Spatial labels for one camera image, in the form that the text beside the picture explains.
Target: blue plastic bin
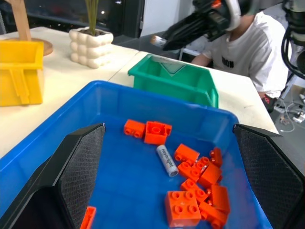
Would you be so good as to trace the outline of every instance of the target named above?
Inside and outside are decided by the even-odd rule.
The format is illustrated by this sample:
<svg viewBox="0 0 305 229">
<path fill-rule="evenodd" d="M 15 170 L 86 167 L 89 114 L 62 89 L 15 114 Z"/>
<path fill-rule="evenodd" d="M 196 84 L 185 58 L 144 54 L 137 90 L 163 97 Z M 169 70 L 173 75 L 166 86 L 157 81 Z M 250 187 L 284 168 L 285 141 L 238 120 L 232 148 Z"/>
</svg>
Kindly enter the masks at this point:
<svg viewBox="0 0 305 229">
<path fill-rule="evenodd" d="M 227 228 L 269 227 L 250 189 L 237 141 L 237 118 L 226 111 L 107 82 L 92 82 L 36 128 L 0 161 L 0 216 L 30 178 L 70 132 L 106 122 L 102 156 L 90 205 L 97 208 L 93 229 L 167 228 L 165 193 L 179 190 L 180 175 L 168 177 L 156 146 L 126 136 L 127 119 L 173 125 L 166 146 L 171 154 L 183 143 L 208 156 L 223 150 L 222 184 L 228 188 L 231 213 Z M 201 222 L 198 228 L 209 227 Z"/>
</svg>

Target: orange 2x2 brick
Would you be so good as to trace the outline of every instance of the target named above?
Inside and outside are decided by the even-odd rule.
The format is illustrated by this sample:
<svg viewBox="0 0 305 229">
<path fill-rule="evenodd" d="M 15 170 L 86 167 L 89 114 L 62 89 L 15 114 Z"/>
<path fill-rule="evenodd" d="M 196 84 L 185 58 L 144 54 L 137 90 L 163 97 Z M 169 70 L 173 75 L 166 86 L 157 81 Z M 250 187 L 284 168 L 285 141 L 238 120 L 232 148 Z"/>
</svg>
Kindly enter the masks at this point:
<svg viewBox="0 0 305 229">
<path fill-rule="evenodd" d="M 195 227 L 201 220 L 199 207 L 192 192 L 167 192 L 165 209 L 169 227 Z"/>
<path fill-rule="evenodd" d="M 181 190 L 193 192 L 198 204 L 204 202 L 208 198 L 208 194 L 199 188 L 198 185 L 196 185 L 196 183 L 191 179 L 187 179 L 181 184 Z"/>
</svg>

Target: white ceramic planter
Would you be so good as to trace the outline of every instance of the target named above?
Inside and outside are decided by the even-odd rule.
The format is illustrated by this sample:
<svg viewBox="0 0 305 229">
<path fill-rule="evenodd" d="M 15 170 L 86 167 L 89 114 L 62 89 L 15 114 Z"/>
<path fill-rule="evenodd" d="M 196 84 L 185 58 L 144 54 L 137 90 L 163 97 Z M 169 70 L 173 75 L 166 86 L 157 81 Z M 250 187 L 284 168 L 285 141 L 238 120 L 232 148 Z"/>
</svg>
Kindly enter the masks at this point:
<svg viewBox="0 0 305 229">
<path fill-rule="evenodd" d="M 109 54 L 112 51 L 113 34 L 103 31 L 104 35 L 93 37 L 79 32 L 88 28 L 70 30 L 71 60 L 90 68 L 99 68 L 111 61 Z"/>
</svg>

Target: green plastic bin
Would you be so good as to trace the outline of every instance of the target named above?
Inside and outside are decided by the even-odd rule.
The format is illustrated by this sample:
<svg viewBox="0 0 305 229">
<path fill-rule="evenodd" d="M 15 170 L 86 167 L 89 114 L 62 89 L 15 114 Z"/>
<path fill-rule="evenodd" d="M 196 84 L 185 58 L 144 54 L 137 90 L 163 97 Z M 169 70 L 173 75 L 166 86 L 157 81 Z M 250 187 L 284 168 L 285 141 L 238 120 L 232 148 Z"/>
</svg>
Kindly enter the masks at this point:
<svg viewBox="0 0 305 229">
<path fill-rule="evenodd" d="M 207 69 L 148 54 L 128 75 L 134 76 L 134 88 L 218 108 L 218 92 Z"/>
</svg>

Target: mesh texture pad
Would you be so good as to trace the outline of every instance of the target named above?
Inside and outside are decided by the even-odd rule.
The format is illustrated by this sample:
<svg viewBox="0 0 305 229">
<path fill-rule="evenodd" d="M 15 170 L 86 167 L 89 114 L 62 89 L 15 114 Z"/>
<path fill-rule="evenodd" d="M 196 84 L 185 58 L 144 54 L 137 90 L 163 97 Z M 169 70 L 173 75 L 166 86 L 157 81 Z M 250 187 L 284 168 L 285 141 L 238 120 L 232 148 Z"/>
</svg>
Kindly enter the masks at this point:
<svg viewBox="0 0 305 229">
<path fill-rule="evenodd" d="M 266 137 L 236 127 L 245 171 L 274 229 L 285 226 L 303 194 L 302 180 Z"/>
<path fill-rule="evenodd" d="M 84 136 L 60 177 L 60 190 L 76 229 L 81 223 L 95 187 L 104 127 Z"/>
</svg>

